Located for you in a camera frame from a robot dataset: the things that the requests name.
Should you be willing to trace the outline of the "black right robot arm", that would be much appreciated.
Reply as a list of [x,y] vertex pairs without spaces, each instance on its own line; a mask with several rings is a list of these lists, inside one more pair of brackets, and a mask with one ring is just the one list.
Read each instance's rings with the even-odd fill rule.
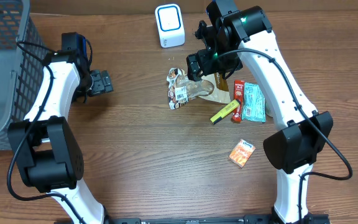
[[275,123],[264,151],[277,171],[277,199],[269,215],[246,215],[246,223],[328,223],[308,211],[308,173],[333,126],[304,95],[286,65],[272,25],[259,6],[239,10],[234,1],[214,0],[206,8],[210,24],[200,22],[196,38],[205,49],[187,56],[188,78],[229,75],[247,67],[257,81]]

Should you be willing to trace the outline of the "brown cookie snack bag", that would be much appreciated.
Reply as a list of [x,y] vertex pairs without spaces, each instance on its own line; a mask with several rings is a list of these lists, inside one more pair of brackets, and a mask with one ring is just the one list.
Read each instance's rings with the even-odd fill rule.
[[202,77],[201,81],[193,81],[188,79],[183,69],[171,68],[167,82],[168,105],[171,110],[179,109],[195,98],[223,104],[231,101],[227,81],[220,73]]

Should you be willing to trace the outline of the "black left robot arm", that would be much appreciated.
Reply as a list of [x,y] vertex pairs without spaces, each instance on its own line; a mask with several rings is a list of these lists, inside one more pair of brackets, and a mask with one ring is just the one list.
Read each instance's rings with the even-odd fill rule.
[[109,73],[92,70],[92,59],[88,39],[63,33],[61,49],[49,49],[41,59],[44,75],[33,106],[7,131],[14,153],[7,171],[9,193],[21,201],[53,198],[72,223],[112,222],[85,183],[83,154],[67,121],[78,97],[113,91]]

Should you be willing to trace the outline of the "yellow black marker pen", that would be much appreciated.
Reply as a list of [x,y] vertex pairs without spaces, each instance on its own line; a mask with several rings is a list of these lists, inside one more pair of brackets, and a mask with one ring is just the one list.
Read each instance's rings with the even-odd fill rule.
[[227,104],[223,109],[217,112],[213,117],[210,118],[210,121],[213,124],[220,122],[224,119],[229,113],[232,113],[236,108],[240,106],[239,100],[232,100],[229,104]]

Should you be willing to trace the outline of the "orange Kleenex tissue pack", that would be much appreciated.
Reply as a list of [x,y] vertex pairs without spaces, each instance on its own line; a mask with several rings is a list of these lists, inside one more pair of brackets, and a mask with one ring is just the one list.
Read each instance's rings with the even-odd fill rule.
[[241,139],[229,155],[229,160],[243,168],[255,151],[255,146]]

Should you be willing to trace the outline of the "red snack bar wrapper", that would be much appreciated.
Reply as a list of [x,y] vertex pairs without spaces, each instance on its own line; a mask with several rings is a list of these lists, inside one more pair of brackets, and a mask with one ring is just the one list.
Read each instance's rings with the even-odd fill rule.
[[233,111],[232,120],[235,123],[240,123],[242,121],[242,105],[244,102],[244,80],[235,80],[234,81],[234,99],[238,102],[238,107]]

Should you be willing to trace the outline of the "teal wet wipes pack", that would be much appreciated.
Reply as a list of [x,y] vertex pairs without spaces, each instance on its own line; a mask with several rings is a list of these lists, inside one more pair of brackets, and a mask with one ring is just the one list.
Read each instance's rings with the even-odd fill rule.
[[245,83],[242,119],[253,122],[266,122],[265,97],[257,84]]

